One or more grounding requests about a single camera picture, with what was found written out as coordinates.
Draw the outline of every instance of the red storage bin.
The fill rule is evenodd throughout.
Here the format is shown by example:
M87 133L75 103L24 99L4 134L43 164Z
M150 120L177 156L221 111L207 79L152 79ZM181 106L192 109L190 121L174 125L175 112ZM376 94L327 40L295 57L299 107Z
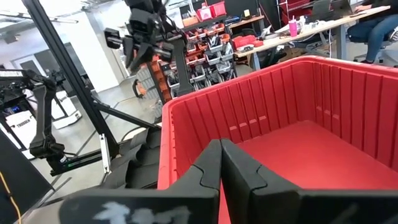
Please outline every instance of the red storage bin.
M287 9L289 8L289 12L293 9L297 9L300 6L305 5L306 3L309 3L311 0L279 0L279 5L282 8L284 12L287 12Z
M201 9L197 10L197 16L199 18L199 20L201 21L205 21L208 19L212 19L213 16L211 16L211 8L210 7L204 7Z
M216 4L212 4L210 6L210 11L211 11L211 15L213 16L213 18L225 15L226 11L225 11L224 2L222 1L222 2L219 2L219 3L216 3Z
M233 47L238 49L239 47L248 45L248 44L253 44L253 42L256 41L256 37L254 35L247 35L247 36L239 36L235 37L232 39Z
M306 16L306 15L310 15L312 12L311 9L299 9L299 10L295 10L295 11L290 11L289 12L289 17L287 17L287 13L282 11L282 21L284 22L284 24L288 24L290 19L293 19L293 16L296 19L299 19L300 16Z
M178 97L163 107L158 188L228 138L303 189L398 189L397 102L398 69L311 56Z

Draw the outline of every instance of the office chair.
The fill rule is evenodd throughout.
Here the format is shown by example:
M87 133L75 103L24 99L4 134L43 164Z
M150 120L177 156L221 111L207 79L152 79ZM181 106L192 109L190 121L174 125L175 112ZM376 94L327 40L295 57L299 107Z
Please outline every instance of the office chair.
M254 29L242 29L243 35L254 35L257 37L256 31ZM275 65L279 59L284 57L283 53L279 53L276 51L276 47L263 50L262 52L257 52L257 56L259 57L260 68L266 68L271 65Z
M380 51L377 53L376 59L379 60L380 64L383 64L385 59L391 61L393 62L394 68L398 68L398 51L386 49L386 47L393 43L394 42L390 40L384 41L381 45ZM365 57L366 54L357 55L354 57L354 62L358 62L360 59L364 59Z

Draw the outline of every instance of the white wall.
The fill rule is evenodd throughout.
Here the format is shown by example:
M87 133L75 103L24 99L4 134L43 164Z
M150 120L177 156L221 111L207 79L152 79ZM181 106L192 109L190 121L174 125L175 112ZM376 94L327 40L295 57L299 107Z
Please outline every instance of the white wall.
M102 20L99 18L97 13L87 12L86 16L93 28L96 38L101 46L102 51L104 52L108 62L112 68L112 71L118 80L118 82L122 82L125 77L127 77L126 70L123 68L123 64L121 63L120 56L116 54L116 50L109 48L106 45L105 28L102 25Z
M130 18L130 9L124 1L113 1L101 5L99 8L92 10L100 16L104 27L117 29L128 22Z
M0 64L4 64L5 68L14 68L11 63L13 60L30 56L49 48L37 28L21 32L20 35L19 40L11 44L0 40ZM64 43L69 42L66 35L60 36Z
M115 74L112 69L111 62L108 61L86 14L81 12L67 19L75 19L79 22L58 24L57 32L68 37L94 89L100 92L118 86L121 82L120 75Z

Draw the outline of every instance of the black metal frame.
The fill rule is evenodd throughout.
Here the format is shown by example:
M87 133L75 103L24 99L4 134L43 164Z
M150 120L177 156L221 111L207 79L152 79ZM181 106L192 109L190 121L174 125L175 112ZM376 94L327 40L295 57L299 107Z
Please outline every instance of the black metal frame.
M225 26L225 33L229 34L229 43L231 44L231 46L233 46L233 42L232 42L232 30L229 28L229 26ZM238 77L238 71L236 70L236 62L235 62L235 54L233 54L233 59L232 59L232 69L234 70L234 74L235 74L235 78Z
M60 68L65 72L65 78L68 80L72 88L76 92L83 109L93 123L99 134L104 134L108 142L109 155L115 158L119 154L119 143L115 140L109 126L106 124L100 111L104 111L118 118L125 119L144 128L156 128L159 126L150 124L143 120L137 119L128 114L110 108L108 105L101 103L98 99L93 98L90 91L86 88L78 70L69 56L60 36L52 25L51 20L45 13L43 6L39 0L22 0L27 8L37 29L41 33L44 41L47 43L51 53L53 53ZM101 160L101 150L93 151L84 155L80 155L70 159L59 170L51 171L51 175L58 175L69 170L73 170Z
M185 42L182 38L174 40L172 42L174 45L173 55L175 57L175 65L177 66L178 79L180 81L180 87L178 88L177 96L182 96L195 91L191 85L188 75L187 62L185 61Z
M70 58L60 36L52 25L51 20L46 15L43 6L39 0L22 0L22 2L27 8L32 20L35 22L37 29L42 34L42 37L51 50L51 53L53 53L59 66L65 72L65 78L76 91L76 95L83 109L87 112L87 115L95 129L98 133L105 134L111 155L117 154L118 143L112 135L111 130L106 124L101 113L96 110L92 104L90 92L85 88L75 64Z

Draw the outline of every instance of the concrete floor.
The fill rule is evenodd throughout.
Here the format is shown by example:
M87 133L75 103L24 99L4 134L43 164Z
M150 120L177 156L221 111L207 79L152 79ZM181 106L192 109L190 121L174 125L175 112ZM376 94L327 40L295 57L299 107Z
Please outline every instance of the concrete floor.
M332 48L332 56L335 56L335 47ZM389 49L398 50L398 44L389 46ZM347 53L348 59L352 60L354 56L366 53L366 46L363 44L348 43ZM237 66L237 70L238 76L251 72L251 69L245 65ZM151 113L150 106L154 102L149 100L140 100L133 97L134 94L131 90L131 84L131 80L125 80L120 84L120 86L103 91L99 93L98 96L104 103L115 107L117 110L152 123L154 121L154 115ZM98 139L98 134L77 99L75 99L75 106L82 113L82 119L69 127L61 130L54 130L53 135L58 142L65 145L66 151L68 152L80 152L80 154L83 154L99 149L100 141ZM107 116L105 114L104 116L106 117L106 122L117 141L120 141L126 132L136 127L135 124L128 123L121 119ZM63 197L76 192L77 190L98 185L103 176L101 161L64 173L61 176L58 176L57 179L50 176L50 167L44 160L36 159L32 161L32 163L49 182L56 180L56 183L54 184L55 188L66 181L69 177L72 178L56 194L50 197L49 200ZM34 210L27 218L25 218L24 223L59 223L58 209L60 204L61 202L58 202Z

